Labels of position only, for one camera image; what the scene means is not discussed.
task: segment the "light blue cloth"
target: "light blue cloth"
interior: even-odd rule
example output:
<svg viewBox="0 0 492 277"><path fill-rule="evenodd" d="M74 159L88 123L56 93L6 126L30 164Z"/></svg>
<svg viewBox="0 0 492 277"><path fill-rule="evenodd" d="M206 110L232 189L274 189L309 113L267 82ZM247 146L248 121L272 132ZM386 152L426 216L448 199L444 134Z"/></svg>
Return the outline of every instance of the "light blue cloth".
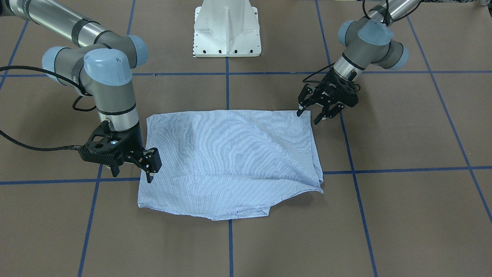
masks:
<svg viewBox="0 0 492 277"><path fill-rule="evenodd" d="M142 173L141 208L225 220L267 216L285 199L323 193L309 111L153 115L150 147L159 149L162 168L151 184Z"/></svg>

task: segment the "blue joint cap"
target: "blue joint cap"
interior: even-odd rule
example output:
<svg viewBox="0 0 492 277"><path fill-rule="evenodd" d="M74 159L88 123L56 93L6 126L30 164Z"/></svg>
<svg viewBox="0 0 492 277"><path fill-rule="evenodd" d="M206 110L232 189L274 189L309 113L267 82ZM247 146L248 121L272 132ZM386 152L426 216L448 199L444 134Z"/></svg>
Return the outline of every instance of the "blue joint cap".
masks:
<svg viewBox="0 0 492 277"><path fill-rule="evenodd" d="M137 51L137 65L135 67L139 67L149 59L147 45L136 35L127 35L127 37L129 37L131 41L133 41L133 45L135 45L135 50Z"/></svg>
<svg viewBox="0 0 492 277"><path fill-rule="evenodd" d="M123 86L131 81L128 57L120 50L100 48L84 56L84 70L90 78L108 86Z"/></svg>
<svg viewBox="0 0 492 277"><path fill-rule="evenodd" d="M386 25L371 19L359 30L357 35L369 44L383 46L390 43L394 33Z"/></svg>
<svg viewBox="0 0 492 277"><path fill-rule="evenodd" d="M65 48L67 48L67 47L55 46L55 47L48 49L48 51L46 51L46 53L44 53L43 60L41 61L41 64L43 65L43 69L51 71L51 72L55 72L55 60L57 58L57 55L62 49L65 49ZM46 76L50 77L55 82L62 84L60 82L60 80L58 80L58 78L56 78L55 76L50 75L50 74L46 74Z"/></svg>
<svg viewBox="0 0 492 277"><path fill-rule="evenodd" d="M398 60L398 62L394 66L392 66L392 67L390 67L388 69L390 69L390 70L400 69L408 61L408 56L410 55L410 53L408 52L408 49L405 47L405 45L402 45L402 46L403 46L403 53L401 54L400 59Z"/></svg>
<svg viewBox="0 0 492 277"><path fill-rule="evenodd" d="M345 47L347 47L347 45L345 44L345 38L347 37L348 27L354 22L354 20L345 21L345 23L343 23L338 30L338 41L340 41L340 43L343 44Z"/></svg>

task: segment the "tiled surface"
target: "tiled surface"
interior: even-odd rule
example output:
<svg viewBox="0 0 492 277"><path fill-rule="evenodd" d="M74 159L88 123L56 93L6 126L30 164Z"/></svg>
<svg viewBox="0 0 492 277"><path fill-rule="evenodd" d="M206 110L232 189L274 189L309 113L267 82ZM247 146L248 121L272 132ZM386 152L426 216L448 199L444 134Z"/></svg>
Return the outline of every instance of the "tiled surface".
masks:
<svg viewBox="0 0 492 277"><path fill-rule="evenodd" d="M468 171L357 177L379 276L492 272L491 222Z"/></svg>
<svg viewBox="0 0 492 277"><path fill-rule="evenodd" d="M0 186L0 275L76 276L93 193L93 183Z"/></svg>
<svg viewBox="0 0 492 277"><path fill-rule="evenodd" d="M151 58L134 76L144 140L152 114L296 109L305 73L325 66L328 54L336 61L340 24L362 16L356 2L251 0L262 56L226 61L191 55L193 12L202 0L62 3L147 43ZM344 110L343 120L313 127L325 194L284 201L269 217L211 222L139 209L136 167L122 166L118 179L103 168L98 179L98 165L73 151L33 152L0 139L0 275L488 276L486 13L476 2L424 3L395 23L395 40L410 50L408 64L399 73L369 67L358 80L359 104ZM0 21L3 66L24 23ZM56 45L71 43L29 23L13 64L39 66ZM11 70L0 85L3 131L33 146L87 139L97 115L72 111L71 89L12 74L37 73ZM315 117L320 108L311 110Z"/></svg>
<svg viewBox="0 0 492 277"><path fill-rule="evenodd" d="M351 175L234 222L234 276L372 276Z"/></svg>

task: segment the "white plastic bracket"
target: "white plastic bracket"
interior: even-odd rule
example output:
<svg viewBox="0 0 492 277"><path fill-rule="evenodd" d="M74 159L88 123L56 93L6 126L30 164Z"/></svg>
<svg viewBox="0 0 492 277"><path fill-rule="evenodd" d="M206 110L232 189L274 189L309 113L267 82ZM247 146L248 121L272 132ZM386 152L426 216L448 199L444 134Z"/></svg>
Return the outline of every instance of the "white plastic bracket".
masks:
<svg viewBox="0 0 492 277"><path fill-rule="evenodd" d="M204 0L195 9L195 57L261 54L258 9L249 0Z"/></svg>

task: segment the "blue and white striped fabric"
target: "blue and white striped fabric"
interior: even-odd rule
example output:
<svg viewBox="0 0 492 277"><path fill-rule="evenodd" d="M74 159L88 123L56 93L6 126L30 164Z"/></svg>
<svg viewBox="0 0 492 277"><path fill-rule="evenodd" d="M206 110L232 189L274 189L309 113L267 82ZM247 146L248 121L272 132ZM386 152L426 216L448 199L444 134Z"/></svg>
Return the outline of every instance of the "blue and white striped fabric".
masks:
<svg viewBox="0 0 492 277"><path fill-rule="evenodd" d="M147 148L162 168L138 206L225 220L267 216L270 207L307 191L323 193L310 113L216 110L153 115Z"/></svg>

